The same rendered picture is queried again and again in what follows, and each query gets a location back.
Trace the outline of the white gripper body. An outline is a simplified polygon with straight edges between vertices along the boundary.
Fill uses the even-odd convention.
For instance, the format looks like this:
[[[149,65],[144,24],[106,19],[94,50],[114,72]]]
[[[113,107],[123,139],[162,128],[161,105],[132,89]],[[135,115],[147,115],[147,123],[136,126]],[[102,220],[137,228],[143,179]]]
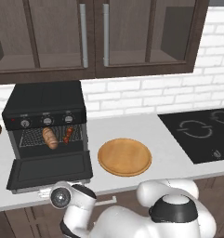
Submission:
[[[41,198],[46,198],[48,199],[50,197],[50,194],[54,191],[54,187],[47,187],[47,188],[43,188],[38,192],[38,195]]]

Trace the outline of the black toaster oven door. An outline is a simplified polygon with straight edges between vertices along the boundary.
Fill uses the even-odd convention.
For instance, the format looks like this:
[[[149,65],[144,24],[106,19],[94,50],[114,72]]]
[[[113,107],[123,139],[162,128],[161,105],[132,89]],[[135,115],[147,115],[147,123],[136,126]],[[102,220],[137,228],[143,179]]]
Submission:
[[[92,177],[89,151],[19,159],[13,161],[7,189],[16,193],[58,181],[80,181]]]

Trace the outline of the brown baguette bread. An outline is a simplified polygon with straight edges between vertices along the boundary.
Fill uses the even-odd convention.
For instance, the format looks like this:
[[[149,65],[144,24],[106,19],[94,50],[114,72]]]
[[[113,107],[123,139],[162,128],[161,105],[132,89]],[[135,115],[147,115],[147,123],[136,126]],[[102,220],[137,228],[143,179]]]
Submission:
[[[49,127],[45,127],[43,129],[43,139],[44,139],[46,145],[51,150],[55,150],[58,148],[59,142],[58,142],[54,132]]]

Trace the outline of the metal toaster oven rack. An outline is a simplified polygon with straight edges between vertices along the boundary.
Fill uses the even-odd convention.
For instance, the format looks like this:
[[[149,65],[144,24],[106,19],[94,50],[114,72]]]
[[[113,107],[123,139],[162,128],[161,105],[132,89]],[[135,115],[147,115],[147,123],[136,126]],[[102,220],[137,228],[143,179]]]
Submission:
[[[72,128],[72,134],[70,136],[69,142],[79,141],[83,139],[81,125],[52,126],[50,127],[50,129],[55,134],[58,142],[62,143],[69,127]],[[21,148],[29,146],[42,146],[45,144],[46,143],[43,138],[43,128],[31,128],[22,131],[22,136],[20,139]]]

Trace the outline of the red kebab skewer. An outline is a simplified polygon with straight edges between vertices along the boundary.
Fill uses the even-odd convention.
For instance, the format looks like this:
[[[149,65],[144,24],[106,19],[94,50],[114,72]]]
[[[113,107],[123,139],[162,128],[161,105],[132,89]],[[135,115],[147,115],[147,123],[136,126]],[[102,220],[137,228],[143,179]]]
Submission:
[[[65,134],[65,136],[63,137],[63,143],[64,143],[64,144],[67,145],[67,144],[69,143],[70,137],[71,137],[72,133],[73,133],[73,126],[70,126],[70,127],[67,128],[66,134]]]

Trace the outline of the black toaster oven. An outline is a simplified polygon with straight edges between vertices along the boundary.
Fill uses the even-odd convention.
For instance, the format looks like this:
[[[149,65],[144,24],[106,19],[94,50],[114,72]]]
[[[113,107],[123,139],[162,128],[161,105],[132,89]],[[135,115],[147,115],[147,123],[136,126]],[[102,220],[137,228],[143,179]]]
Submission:
[[[73,117],[73,121],[69,124],[64,121],[66,115]],[[18,159],[80,152],[87,149],[86,106],[81,83],[78,81],[16,84],[2,116]],[[49,126],[43,123],[46,117],[52,119],[52,124]],[[30,121],[27,128],[20,124],[24,119]],[[83,139],[69,142],[67,145],[63,142],[59,143],[55,150],[51,150],[46,144],[20,147],[23,130],[66,125],[81,125]]]

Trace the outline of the dark brown glass cupboard door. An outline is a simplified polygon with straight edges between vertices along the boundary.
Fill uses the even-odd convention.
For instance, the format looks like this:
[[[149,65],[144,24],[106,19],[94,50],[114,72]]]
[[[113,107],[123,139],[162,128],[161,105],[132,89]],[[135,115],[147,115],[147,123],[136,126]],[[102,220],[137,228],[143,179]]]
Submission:
[[[109,66],[103,64],[109,4]],[[191,73],[209,0],[93,0],[98,78]]]
[[[80,4],[86,4],[88,68]],[[0,0],[0,85],[94,76],[93,0]]]

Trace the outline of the dark brown lower cupboard front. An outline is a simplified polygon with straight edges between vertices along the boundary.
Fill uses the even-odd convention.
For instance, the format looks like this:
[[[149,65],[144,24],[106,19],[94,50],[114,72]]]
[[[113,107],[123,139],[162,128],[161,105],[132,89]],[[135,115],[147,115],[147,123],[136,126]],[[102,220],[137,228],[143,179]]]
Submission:
[[[199,200],[211,212],[217,223],[215,238],[224,238],[224,176],[196,179]]]
[[[52,205],[0,212],[0,238],[63,238],[59,224],[64,215]]]

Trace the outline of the round wooden board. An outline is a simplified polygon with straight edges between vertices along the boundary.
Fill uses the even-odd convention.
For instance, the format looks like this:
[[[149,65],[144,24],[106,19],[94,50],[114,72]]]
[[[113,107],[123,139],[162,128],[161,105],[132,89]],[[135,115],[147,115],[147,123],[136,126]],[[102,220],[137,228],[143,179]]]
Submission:
[[[152,164],[150,150],[134,139],[112,139],[98,152],[100,166],[120,177],[134,177],[145,172]]]

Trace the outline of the black hob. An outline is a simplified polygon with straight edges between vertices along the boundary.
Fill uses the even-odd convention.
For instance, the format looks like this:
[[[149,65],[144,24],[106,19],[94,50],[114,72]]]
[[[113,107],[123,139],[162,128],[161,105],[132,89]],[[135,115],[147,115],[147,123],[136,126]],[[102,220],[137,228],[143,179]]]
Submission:
[[[195,165],[224,160],[224,108],[158,117]]]

